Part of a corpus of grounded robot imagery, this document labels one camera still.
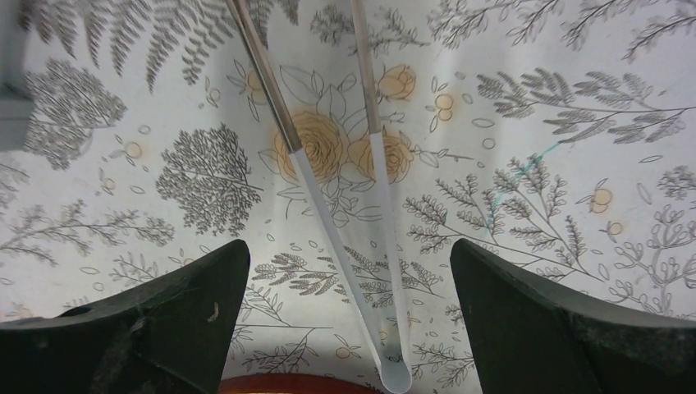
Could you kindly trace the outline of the floral table cloth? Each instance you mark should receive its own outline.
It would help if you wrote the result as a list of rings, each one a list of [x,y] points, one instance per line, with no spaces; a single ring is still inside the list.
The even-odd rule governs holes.
[[[479,393],[465,238],[614,304],[695,317],[692,1],[367,1],[414,393]],[[1,318],[51,317],[235,238],[225,378],[379,387],[223,1],[25,1],[34,99],[1,156]]]

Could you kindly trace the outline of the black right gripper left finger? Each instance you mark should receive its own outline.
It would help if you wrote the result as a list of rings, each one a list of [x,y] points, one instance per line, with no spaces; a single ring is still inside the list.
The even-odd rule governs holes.
[[[53,318],[1,326],[4,393],[214,393],[250,271],[231,241]]]

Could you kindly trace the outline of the metal tongs with clear tips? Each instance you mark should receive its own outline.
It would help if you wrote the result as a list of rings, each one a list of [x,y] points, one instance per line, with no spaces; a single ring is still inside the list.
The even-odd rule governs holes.
[[[228,9],[254,69],[272,124],[245,126],[259,156],[287,184],[313,218],[297,231],[320,232],[336,267],[337,285],[351,303],[383,389],[410,390],[410,334],[396,243],[389,162],[406,171],[408,144],[390,135],[378,108],[370,30],[361,1],[344,1],[337,12],[342,34],[354,44],[347,61],[358,69],[337,85],[320,87],[299,69],[273,66],[255,9],[230,1]]]

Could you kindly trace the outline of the round red plate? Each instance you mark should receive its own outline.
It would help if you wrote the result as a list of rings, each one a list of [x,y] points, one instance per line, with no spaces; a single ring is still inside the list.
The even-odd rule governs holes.
[[[260,373],[224,379],[218,393],[379,394],[371,387],[301,373]]]

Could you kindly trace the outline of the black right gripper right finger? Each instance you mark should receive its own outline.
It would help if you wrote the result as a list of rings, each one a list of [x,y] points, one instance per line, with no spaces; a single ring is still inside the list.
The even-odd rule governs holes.
[[[694,322],[585,295],[466,239],[450,262],[483,392],[694,392]]]

